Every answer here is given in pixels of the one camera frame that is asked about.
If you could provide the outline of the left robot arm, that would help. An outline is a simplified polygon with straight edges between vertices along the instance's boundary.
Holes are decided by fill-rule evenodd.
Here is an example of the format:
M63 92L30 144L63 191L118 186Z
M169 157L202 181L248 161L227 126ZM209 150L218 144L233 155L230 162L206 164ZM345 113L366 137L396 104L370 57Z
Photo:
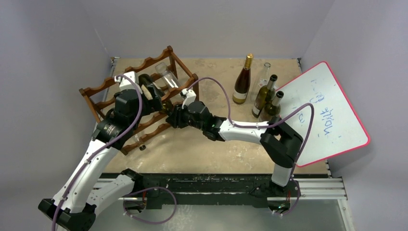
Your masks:
M88 231L97 216L119 197L137 197L143 183L128 175L119 175L99 190L94 185L108 163L133 135L143 116L162 110L162 91L141 85L128 87L114 96L115 105L98 123L89 146L69 180L53 196L43 199L38 209L51 221L54 231Z

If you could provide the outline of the dark green bottle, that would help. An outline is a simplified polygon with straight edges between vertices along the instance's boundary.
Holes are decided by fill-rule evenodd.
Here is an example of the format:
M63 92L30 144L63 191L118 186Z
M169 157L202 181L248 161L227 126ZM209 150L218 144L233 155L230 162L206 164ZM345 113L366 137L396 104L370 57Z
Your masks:
M269 78L267 85L262 86L257 94L254 105L252 107L252 114L255 118L259 118L259 115L264 108L265 104L274 98L275 84L278 80L278 76L272 74Z

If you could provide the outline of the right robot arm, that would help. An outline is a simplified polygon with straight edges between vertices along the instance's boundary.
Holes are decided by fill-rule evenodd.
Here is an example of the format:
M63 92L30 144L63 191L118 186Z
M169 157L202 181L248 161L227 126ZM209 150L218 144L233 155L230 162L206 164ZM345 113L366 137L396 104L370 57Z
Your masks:
M281 119L260 123L230 122L225 117L212 115L203 102L195 101L188 106L174 106L166 122L173 128L197 128L212 141L244 141L261 145L275 164L271 192L281 196L288 191L303 138Z

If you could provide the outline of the clear glass wine bottle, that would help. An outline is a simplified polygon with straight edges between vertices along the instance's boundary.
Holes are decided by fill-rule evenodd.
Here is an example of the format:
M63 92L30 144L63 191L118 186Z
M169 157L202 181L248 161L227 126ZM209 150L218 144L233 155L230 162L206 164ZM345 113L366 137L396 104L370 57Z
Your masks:
M269 75L270 68L271 68L271 64L266 62L266 63L263 64L262 69L256 75L253 86L251 88L251 92L250 92L251 93L250 94L250 101L251 102L255 101L260 88L262 86L267 85L269 77L270 77L270 75Z

